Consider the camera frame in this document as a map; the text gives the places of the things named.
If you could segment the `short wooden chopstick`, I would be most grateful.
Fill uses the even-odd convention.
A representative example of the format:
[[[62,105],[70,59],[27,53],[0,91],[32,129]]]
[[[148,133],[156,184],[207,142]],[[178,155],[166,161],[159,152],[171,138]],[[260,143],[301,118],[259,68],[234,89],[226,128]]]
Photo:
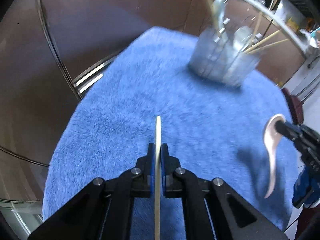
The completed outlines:
[[[262,17],[263,17],[263,12],[260,11],[258,19],[257,19],[257,22],[256,22],[256,25],[255,25],[255,28],[254,28],[254,31],[253,31],[253,34],[252,34],[252,43],[253,43],[253,40],[255,39],[255,36],[258,33],[258,29],[259,29],[259,26],[261,24]]]

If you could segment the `blue terry towel mat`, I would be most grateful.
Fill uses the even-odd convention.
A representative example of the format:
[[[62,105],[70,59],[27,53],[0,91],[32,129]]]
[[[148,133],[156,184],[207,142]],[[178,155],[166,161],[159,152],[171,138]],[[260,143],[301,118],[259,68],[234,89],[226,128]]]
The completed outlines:
[[[200,78],[188,63],[197,38],[153,27],[107,68],[78,104],[50,161],[42,215],[48,219],[96,177],[112,179],[132,168],[155,140],[198,177],[222,178],[280,230],[292,213],[297,152],[282,139],[276,185],[267,197],[267,121],[291,120],[280,89],[252,71],[238,87]]]

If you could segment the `dark red dustpan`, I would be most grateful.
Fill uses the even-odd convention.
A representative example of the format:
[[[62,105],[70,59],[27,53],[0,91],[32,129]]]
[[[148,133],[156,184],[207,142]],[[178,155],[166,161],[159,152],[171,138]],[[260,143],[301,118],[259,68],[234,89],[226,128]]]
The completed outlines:
[[[303,103],[295,95],[291,94],[287,88],[281,89],[285,96],[289,111],[291,114],[292,122],[295,125],[301,125],[304,122]]]

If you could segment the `light blue ceramic spoon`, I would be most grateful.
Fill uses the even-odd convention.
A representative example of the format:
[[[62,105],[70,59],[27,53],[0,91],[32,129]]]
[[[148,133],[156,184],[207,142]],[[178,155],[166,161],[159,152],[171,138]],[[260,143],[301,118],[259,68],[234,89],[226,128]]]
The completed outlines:
[[[161,117],[156,117],[155,129],[155,196],[154,196],[154,237],[160,239],[161,222]]]

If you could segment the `brown base cabinets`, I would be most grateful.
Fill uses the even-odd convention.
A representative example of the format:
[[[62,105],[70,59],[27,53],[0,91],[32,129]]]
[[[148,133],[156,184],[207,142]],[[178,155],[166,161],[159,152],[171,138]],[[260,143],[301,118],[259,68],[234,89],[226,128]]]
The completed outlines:
[[[37,201],[93,73],[153,26],[198,35],[202,0],[1,0],[1,200]]]

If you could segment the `pink ceramic spoon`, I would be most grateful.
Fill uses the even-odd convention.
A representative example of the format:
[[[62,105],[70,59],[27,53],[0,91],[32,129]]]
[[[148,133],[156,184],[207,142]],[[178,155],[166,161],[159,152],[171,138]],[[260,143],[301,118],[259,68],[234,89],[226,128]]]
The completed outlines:
[[[278,121],[285,122],[286,121],[285,116],[283,116],[282,114],[276,114],[272,116],[266,123],[264,127],[264,132],[263,132],[263,142],[268,153],[269,172],[270,172],[268,189],[264,196],[265,199],[272,194],[276,184],[276,150],[277,150],[277,146],[279,145],[283,137],[276,130],[276,123]]]

